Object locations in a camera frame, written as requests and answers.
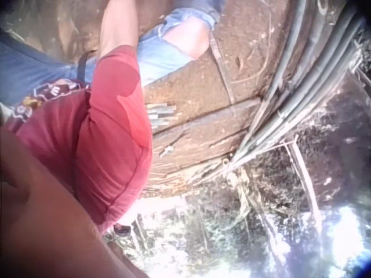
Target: knee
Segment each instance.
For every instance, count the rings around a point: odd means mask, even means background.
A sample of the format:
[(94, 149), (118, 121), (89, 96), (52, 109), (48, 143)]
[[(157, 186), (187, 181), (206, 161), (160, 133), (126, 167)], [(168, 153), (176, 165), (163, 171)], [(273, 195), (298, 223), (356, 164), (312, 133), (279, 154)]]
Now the knee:
[(210, 27), (203, 20), (191, 17), (170, 29), (163, 38), (183, 53), (198, 59), (209, 48), (209, 34)]

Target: red shirt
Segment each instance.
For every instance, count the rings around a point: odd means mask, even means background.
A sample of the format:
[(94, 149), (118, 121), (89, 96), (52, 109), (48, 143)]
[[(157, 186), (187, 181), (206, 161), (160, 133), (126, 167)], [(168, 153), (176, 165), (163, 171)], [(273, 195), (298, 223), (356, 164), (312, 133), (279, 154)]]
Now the red shirt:
[(131, 46), (99, 61), (91, 90), (68, 79), (36, 88), (5, 127), (76, 196), (101, 232), (147, 182), (151, 124)]

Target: ripped jeans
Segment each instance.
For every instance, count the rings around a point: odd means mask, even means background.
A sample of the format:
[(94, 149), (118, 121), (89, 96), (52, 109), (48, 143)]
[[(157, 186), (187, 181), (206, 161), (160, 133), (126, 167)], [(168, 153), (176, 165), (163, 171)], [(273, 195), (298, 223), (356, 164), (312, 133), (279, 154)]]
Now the ripped jeans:
[[(141, 36), (137, 48), (142, 86), (148, 85), (185, 66), (192, 58), (163, 39), (171, 28), (189, 17), (202, 19), (212, 30), (215, 20), (206, 12), (193, 8), (178, 8), (165, 17), (164, 22)], [(91, 83), (97, 57), (85, 65), (85, 82)], [(14, 105), (34, 88), (56, 79), (78, 78), (78, 65), (61, 63), (46, 54), (0, 34), (0, 103)]]

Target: red t-shirt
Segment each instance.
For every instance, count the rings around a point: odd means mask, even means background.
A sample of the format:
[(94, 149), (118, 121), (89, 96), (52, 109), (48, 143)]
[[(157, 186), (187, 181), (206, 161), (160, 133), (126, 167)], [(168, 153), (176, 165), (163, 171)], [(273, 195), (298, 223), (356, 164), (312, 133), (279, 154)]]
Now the red t-shirt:
[(5, 127), (75, 195), (101, 232), (147, 182), (151, 124), (131, 46), (99, 61), (91, 89), (69, 79), (36, 88)]

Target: blue jeans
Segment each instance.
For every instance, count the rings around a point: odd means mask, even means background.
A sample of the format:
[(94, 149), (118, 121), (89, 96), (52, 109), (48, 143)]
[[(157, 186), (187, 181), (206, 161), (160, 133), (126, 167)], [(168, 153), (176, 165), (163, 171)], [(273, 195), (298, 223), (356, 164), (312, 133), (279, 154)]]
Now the blue jeans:
[[(189, 17), (197, 17), (212, 30), (215, 20), (208, 13), (192, 8), (178, 8), (164, 22), (144, 34), (138, 44), (137, 57), (141, 82), (145, 86), (185, 66), (192, 58), (163, 39), (171, 28)], [(86, 62), (85, 82), (91, 83), (97, 57)], [(0, 103), (14, 105), (34, 88), (60, 78), (77, 78), (76, 64), (58, 62), (46, 54), (13, 39), (0, 35)]]

